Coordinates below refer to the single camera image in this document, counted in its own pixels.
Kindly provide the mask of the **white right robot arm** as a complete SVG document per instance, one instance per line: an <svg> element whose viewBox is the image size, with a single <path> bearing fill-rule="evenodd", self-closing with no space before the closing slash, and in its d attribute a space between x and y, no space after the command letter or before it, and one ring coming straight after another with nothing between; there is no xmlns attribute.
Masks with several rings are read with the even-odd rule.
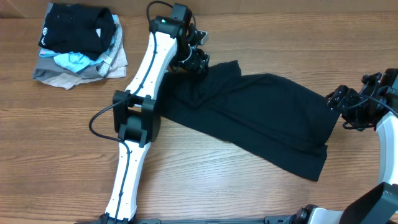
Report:
<svg viewBox="0 0 398 224"><path fill-rule="evenodd" d="M326 96L326 102L341 114L345 129L375 130L379 139L377 185L342 212L313 209L309 223L391 223L397 213L397 69L364 75L361 81L360 91L340 85Z"/></svg>

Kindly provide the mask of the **black t-shirt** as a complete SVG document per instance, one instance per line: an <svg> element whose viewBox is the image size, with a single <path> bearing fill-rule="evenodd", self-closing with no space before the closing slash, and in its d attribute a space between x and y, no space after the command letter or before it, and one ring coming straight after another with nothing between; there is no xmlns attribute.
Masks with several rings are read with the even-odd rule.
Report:
<svg viewBox="0 0 398 224"><path fill-rule="evenodd" d="M312 181L320 177L339 118L318 93L269 73L243 75L237 61L201 74L167 73L156 110Z"/></svg>

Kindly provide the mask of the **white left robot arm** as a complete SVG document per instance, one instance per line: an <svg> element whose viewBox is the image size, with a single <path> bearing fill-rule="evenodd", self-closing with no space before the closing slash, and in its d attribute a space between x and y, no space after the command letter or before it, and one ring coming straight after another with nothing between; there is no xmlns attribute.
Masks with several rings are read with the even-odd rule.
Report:
<svg viewBox="0 0 398 224"><path fill-rule="evenodd" d="M96 113L113 112L114 139L119 146L111 198L98 223L132 223L137 211L137 191L145 156L157 138L160 116L155 104L168 68L193 73L208 70L209 55L200 46L208 33L196 28L192 11L172 5L169 16L149 19L149 43L140 67L124 91L115 91L110 106Z"/></svg>

